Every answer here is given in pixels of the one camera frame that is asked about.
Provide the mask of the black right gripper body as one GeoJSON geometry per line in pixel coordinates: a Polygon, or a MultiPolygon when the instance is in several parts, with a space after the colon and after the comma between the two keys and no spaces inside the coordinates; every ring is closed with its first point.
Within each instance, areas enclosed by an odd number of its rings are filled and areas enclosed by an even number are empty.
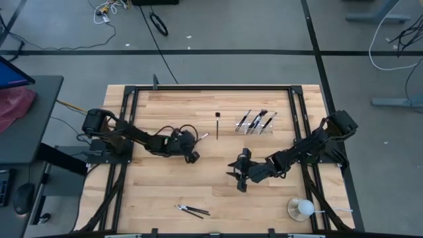
{"type": "Polygon", "coordinates": [[[242,169],[236,169],[236,173],[243,173],[243,179],[237,179],[237,189],[241,192],[247,191],[247,180],[259,183],[260,181],[273,177],[277,170],[275,165],[267,159],[265,163],[257,163],[251,160],[251,151],[244,148],[237,160],[244,160],[245,164],[242,169]]]}

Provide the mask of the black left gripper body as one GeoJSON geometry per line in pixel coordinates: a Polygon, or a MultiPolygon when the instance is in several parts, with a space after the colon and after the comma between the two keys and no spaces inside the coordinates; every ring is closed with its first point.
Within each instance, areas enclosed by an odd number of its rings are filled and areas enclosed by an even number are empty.
{"type": "Polygon", "coordinates": [[[200,154],[194,151],[196,137],[188,130],[174,129],[167,140],[166,149],[170,156],[181,155],[187,163],[195,163],[200,154]]]}

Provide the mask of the short black makeup brush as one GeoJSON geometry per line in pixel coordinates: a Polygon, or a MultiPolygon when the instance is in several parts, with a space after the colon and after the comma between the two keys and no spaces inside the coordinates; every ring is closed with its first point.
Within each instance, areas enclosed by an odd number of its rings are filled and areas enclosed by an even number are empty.
{"type": "Polygon", "coordinates": [[[261,117],[261,111],[254,117],[254,119],[252,120],[252,122],[250,123],[250,125],[248,126],[247,130],[246,130],[246,134],[249,134],[250,131],[254,128],[254,125],[256,124],[256,121],[258,119],[260,119],[261,117]]]}

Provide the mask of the white makeup brush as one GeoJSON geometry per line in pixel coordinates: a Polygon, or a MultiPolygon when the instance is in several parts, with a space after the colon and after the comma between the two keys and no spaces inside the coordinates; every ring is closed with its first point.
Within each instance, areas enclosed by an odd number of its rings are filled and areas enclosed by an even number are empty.
{"type": "Polygon", "coordinates": [[[241,121],[237,124],[237,127],[235,128],[235,132],[238,132],[241,129],[250,112],[251,110],[248,110],[245,115],[241,118],[241,121]]]}

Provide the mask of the brown bristle makeup brush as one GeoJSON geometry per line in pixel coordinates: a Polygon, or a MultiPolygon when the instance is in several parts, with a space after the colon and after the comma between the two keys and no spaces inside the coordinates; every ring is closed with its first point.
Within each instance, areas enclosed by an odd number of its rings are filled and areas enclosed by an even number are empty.
{"type": "Polygon", "coordinates": [[[263,127],[261,127],[260,131],[258,134],[262,134],[264,130],[267,129],[267,127],[270,125],[270,123],[273,121],[274,117],[277,115],[278,113],[275,112],[273,113],[273,115],[271,115],[271,117],[269,117],[269,119],[266,121],[266,123],[263,125],[263,127]]]}

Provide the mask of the fluffy powder makeup brush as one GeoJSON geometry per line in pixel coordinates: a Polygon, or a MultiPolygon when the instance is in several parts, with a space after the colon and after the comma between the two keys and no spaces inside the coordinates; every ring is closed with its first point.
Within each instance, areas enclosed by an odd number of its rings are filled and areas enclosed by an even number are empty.
{"type": "Polygon", "coordinates": [[[256,127],[258,126],[258,124],[259,124],[259,122],[261,121],[261,119],[263,118],[263,116],[265,116],[266,114],[267,114],[267,110],[265,110],[265,109],[262,109],[261,110],[261,117],[260,117],[260,119],[258,119],[257,121],[256,121],[256,124],[254,125],[254,128],[250,131],[250,134],[251,133],[253,133],[254,132],[254,130],[256,129],[256,127]]]}

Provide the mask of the thin black makeup brush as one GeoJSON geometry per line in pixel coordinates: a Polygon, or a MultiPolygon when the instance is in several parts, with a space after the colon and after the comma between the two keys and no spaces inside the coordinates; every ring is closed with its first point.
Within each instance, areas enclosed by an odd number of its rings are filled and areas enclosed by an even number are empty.
{"type": "Polygon", "coordinates": [[[202,209],[199,209],[199,208],[193,208],[193,207],[185,206],[185,205],[182,205],[182,204],[178,204],[177,206],[180,206],[182,208],[186,208],[187,210],[190,210],[191,212],[194,212],[195,214],[199,213],[199,214],[204,214],[204,215],[207,215],[207,216],[210,215],[210,213],[208,211],[202,210],[202,209]]]}

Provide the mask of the black handled makeup brush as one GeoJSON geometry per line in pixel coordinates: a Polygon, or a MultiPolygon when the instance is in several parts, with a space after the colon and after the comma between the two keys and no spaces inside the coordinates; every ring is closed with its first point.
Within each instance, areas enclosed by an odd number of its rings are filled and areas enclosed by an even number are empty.
{"type": "Polygon", "coordinates": [[[186,208],[182,208],[180,206],[175,206],[175,208],[178,209],[178,210],[181,210],[181,211],[183,211],[183,212],[185,212],[187,214],[190,214],[192,216],[195,216],[197,218],[204,219],[202,216],[199,216],[199,215],[195,214],[194,212],[191,212],[190,210],[187,210],[186,208]]]}

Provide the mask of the clear acrylic brush organizer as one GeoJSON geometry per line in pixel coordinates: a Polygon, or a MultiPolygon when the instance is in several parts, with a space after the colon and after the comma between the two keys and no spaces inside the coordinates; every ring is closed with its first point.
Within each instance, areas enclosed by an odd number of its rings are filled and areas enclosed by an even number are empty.
{"type": "Polygon", "coordinates": [[[235,132],[239,134],[246,135],[264,135],[271,134],[274,128],[273,121],[252,123],[252,122],[243,122],[242,124],[236,124],[235,132]]]}

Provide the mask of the bulb lamp with metal base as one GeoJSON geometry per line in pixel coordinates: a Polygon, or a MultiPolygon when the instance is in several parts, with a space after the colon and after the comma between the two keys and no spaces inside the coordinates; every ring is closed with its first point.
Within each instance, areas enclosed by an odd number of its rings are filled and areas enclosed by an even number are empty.
{"type": "Polygon", "coordinates": [[[295,221],[305,221],[315,213],[314,204],[307,199],[292,198],[287,206],[289,216],[295,221]]]}

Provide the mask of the black desk crossbar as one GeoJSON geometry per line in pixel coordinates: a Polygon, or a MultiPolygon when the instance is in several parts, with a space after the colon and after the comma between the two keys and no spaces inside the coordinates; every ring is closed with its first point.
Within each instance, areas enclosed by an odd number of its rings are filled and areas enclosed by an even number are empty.
{"type": "Polygon", "coordinates": [[[51,165],[61,167],[72,173],[86,176],[86,162],[76,159],[54,147],[41,143],[36,154],[36,160],[45,161],[51,165]]]}

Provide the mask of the black floor box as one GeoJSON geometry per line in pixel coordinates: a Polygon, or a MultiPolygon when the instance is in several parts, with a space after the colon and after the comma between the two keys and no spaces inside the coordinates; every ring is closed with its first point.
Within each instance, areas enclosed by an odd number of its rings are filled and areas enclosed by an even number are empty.
{"type": "Polygon", "coordinates": [[[133,5],[177,5],[180,0],[131,0],[133,5]]]}

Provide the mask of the grey desk foot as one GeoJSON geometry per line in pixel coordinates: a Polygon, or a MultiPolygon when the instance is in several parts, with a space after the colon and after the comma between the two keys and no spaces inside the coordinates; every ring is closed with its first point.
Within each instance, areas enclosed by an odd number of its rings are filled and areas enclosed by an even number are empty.
{"type": "Polygon", "coordinates": [[[400,1],[401,0],[385,0],[385,3],[376,12],[348,13],[345,19],[350,22],[364,22],[371,24],[404,24],[411,19],[409,16],[392,13],[400,1]]]}
{"type": "Polygon", "coordinates": [[[371,99],[373,106],[391,106],[402,108],[423,108],[423,101],[412,102],[405,98],[374,98],[371,99]]]}

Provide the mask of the grey office desk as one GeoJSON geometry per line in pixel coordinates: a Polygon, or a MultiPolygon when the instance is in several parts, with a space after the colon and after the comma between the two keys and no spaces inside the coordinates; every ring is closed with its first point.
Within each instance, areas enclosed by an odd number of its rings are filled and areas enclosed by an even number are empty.
{"type": "Polygon", "coordinates": [[[16,214],[13,198],[20,186],[41,179],[44,163],[36,160],[36,154],[63,84],[60,75],[39,75],[34,80],[35,84],[27,86],[36,93],[28,112],[0,133],[0,170],[14,170],[8,204],[0,207],[0,238],[24,234],[28,214],[16,214]]]}

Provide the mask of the black computer mouse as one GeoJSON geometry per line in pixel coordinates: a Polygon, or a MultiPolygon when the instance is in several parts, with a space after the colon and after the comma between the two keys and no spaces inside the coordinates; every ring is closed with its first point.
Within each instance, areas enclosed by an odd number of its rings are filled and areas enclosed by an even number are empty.
{"type": "Polygon", "coordinates": [[[13,208],[17,215],[27,214],[31,208],[34,199],[35,185],[28,182],[21,185],[13,196],[13,208]]]}

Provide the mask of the red cloth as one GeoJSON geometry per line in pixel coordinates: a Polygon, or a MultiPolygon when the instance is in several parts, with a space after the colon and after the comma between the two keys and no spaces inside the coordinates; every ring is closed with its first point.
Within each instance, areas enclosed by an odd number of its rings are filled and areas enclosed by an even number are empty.
{"type": "Polygon", "coordinates": [[[0,133],[27,113],[35,98],[36,92],[26,87],[1,89],[0,133]]]}

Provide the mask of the black keyboard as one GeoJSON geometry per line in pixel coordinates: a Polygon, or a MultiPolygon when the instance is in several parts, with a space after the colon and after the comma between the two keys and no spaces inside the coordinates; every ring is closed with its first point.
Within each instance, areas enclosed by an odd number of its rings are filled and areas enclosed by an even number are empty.
{"type": "Polygon", "coordinates": [[[0,170],[0,207],[7,206],[15,179],[14,169],[0,170]]]}

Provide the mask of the blue screen desk monitor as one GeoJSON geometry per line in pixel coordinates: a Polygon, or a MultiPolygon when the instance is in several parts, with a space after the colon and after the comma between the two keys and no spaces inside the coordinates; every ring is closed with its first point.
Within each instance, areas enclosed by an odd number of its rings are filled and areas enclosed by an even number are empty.
{"type": "Polygon", "coordinates": [[[36,81],[0,56],[0,89],[33,85],[36,81]]]}

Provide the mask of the black metal table frame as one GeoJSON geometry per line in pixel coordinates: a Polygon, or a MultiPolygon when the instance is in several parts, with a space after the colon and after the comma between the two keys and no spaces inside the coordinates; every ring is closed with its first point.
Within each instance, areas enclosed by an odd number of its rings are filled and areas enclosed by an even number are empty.
{"type": "Polygon", "coordinates": [[[148,134],[183,127],[199,138],[195,163],[182,156],[161,157],[129,140],[131,161],[116,173],[99,165],[85,179],[79,213],[72,234],[93,237],[108,235],[277,235],[353,231],[342,169],[348,161],[332,141],[311,164],[297,162],[286,178],[269,177],[260,183],[247,180],[247,191],[237,190],[235,178],[226,174],[227,165],[248,148],[253,161],[293,147],[319,127],[326,112],[317,85],[111,85],[103,110],[148,134]],[[248,110],[245,122],[252,122],[262,110],[260,122],[273,113],[271,134],[246,135],[235,126],[248,110]],[[219,118],[216,139],[215,113],[219,118]],[[287,210],[292,198],[310,200],[315,213],[295,221],[287,210]],[[197,218],[175,208],[178,204],[206,210],[197,218]]]}

